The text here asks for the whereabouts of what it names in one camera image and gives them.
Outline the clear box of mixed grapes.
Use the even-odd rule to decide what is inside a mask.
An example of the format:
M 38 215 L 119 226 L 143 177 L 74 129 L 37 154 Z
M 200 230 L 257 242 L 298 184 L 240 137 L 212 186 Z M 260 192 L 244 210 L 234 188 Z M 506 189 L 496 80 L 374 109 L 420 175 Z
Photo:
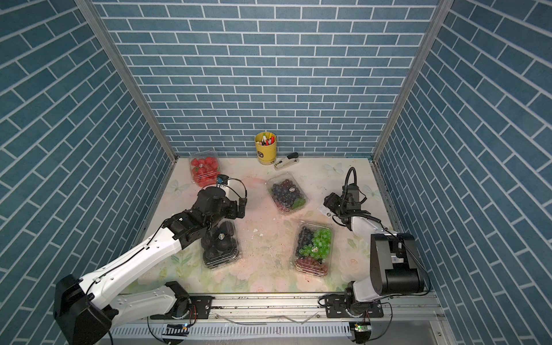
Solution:
M 291 257 L 292 266 L 300 273 L 327 276 L 333 252 L 333 233 L 330 227 L 301 222 Z

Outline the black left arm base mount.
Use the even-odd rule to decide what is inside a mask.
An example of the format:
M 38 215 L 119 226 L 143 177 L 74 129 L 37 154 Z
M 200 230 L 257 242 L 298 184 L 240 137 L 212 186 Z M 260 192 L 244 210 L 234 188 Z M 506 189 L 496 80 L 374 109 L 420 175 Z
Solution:
M 157 313 L 151 316 L 154 320 L 178 320 L 191 319 L 197 321 L 199 319 L 208 319 L 211 312 L 214 296 L 193 295 L 191 296 L 184 287 L 176 282 L 171 281 L 165 283 L 165 287 L 169 288 L 174 294 L 175 303 L 169 308 L 167 313 Z

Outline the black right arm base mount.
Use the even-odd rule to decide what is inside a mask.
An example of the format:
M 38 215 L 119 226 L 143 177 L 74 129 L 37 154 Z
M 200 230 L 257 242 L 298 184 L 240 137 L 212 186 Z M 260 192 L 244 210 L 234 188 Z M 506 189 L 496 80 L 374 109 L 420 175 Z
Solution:
M 344 293 L 329 293 L 318 299 L 318 305 L 326 312 L 328 319 L 382 318 L 382 306 L 377 301 L 359 302 L 351 289 Z

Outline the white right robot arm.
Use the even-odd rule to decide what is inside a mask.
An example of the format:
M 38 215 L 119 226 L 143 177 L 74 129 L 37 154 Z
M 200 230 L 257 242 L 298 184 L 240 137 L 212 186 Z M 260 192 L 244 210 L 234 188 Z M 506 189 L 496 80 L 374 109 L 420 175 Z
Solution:
M 358 186 L 356 169 L 349 168 L 342 193 L 329 194 L 323 203 L 337 225 L 370 245 L 369 276 L 348 284 L 345 292 L 348 305 L 430 293 L 431 278 L 421 262 L 414 236 L 391 231 L 381 219 L 362 208 L 366 201 L 367 196 Z

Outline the clear box of blueberries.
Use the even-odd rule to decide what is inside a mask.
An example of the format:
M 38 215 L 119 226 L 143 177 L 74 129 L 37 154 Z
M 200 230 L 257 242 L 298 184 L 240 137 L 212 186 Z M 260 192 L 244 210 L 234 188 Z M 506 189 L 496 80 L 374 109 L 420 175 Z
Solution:
M 308 197 L 290 173 L 283 173 L 265 184 L 270 198 L 283 214 L 292 214 L 305 207 Z

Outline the white fruit sticker sheet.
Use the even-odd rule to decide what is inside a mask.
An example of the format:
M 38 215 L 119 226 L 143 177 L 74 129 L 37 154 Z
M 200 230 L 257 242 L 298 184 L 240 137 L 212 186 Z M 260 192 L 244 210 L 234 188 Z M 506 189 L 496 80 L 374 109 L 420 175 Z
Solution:
M 334 213 L 330 209 L 326 208 L 325 206 L 320 206 L 318 210 L 321 214 L 325 215 L 328 218 L 331 218 L 334 215 Z

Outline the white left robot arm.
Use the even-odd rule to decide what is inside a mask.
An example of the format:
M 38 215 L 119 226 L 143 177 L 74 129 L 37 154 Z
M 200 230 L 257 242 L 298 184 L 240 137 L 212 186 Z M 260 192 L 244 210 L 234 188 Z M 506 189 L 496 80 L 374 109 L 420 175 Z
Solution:
M 82 277 L 67 275 L 55 287 L 53 316 L 69 344 L 96 344 L 113 328 L 151 316 L 195 321 L 189 293 L 170 281 L 144 293 L 122 291 L 139 276 L 202 239 L 225 219 L 245 216 L 247 196 L 231 200 L 231 178 L 218 175 L 190 209 L 165 219 L 153 235 L 110 263 Z

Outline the clear box of avocados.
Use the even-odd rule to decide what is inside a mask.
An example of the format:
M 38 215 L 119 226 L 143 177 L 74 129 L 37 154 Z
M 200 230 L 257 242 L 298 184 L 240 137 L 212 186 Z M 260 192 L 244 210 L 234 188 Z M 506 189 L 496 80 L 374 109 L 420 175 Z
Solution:
M 230 264 L 240 258 L 239 241 L 233 221 L 222 221 L 201 239 L 203 261 L 209 269 Z

